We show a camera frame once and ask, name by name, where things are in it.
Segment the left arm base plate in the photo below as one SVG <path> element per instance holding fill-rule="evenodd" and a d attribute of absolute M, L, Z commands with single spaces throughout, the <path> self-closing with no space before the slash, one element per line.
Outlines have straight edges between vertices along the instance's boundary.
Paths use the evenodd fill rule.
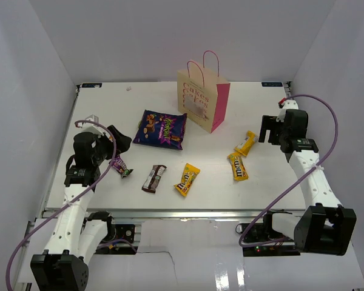
<path fill-rule="evenodd" d="M 112 224 L 112 233 L 106 236 L 96 250 L 99 255 L 135 255 L 134 224 Z"/>

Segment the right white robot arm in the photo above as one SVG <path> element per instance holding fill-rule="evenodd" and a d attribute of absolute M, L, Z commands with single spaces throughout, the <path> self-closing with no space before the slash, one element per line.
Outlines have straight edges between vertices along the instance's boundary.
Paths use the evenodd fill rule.
<path fill-rule="evenodd" d="M 280 146 L 286 160 L 300 179 L 307 207 L 302 217 L 287 212 L 268 212 L 261 227 L 263 237 L 277 241 L 283 235 L 295 243 L 299 252 L 342 256 L 349 246 L 357 221 L 353 209 L 336 198 L 318 166 L 319 149 L 306 137 L 308 114 L 287 109 L 281 116 L 262 117 L 259 141 Z"/>

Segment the yellow snack bar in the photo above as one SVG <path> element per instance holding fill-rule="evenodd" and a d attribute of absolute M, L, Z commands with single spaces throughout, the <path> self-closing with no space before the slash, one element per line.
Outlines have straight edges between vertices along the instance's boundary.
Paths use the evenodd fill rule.
<path fill-rule="evenodd" d="M 252 146 L 258 141 L 258 135 L 248 130 L 245 139 L 235 146 L 234 150 L 244 157 L 247 157 Z"/>

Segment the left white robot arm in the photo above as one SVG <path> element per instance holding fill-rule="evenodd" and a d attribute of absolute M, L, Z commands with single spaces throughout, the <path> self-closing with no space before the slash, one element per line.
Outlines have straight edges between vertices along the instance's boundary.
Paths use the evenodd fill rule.
<path fill-rule="evenodd" d="M 128 151 L 131 138 L 114 125 L 91 123 L 73 138 L 73 155 L 66 162 L 64 199 L 56 213 L 56 225 L 41 254 L 32 256 L 30 268 L 39 290 L 85 290 L 89 262 L 102 241 L 116 235 L 108 212 L 87 216 L 96 185 L 104 177 L 99 169 Z"/>

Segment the purple Krokant snack bag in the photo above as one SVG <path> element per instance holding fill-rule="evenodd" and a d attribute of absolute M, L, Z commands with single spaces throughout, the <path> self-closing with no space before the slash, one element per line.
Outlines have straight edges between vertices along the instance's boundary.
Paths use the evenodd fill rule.
<path fill-rule="evenodd" d="M 133 139 L 134 144 L 182 150 L 187 114 L 172 115 L 145 110 Z"/>

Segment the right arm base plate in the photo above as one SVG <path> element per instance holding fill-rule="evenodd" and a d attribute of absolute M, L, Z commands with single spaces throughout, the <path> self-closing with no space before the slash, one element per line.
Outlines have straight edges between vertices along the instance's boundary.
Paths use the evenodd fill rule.
<path fill-rule="evenodd" d="M 268 231 L 262 222 L 252 226 L 243 238 L 243 244 L 255 244 L 269 241 L 269 244 L 243 247 L 243 256 L 246 257 L 273 257 L 273 256 L 299 256 L 293 240 L 284 237 L 281 233 Z"/>

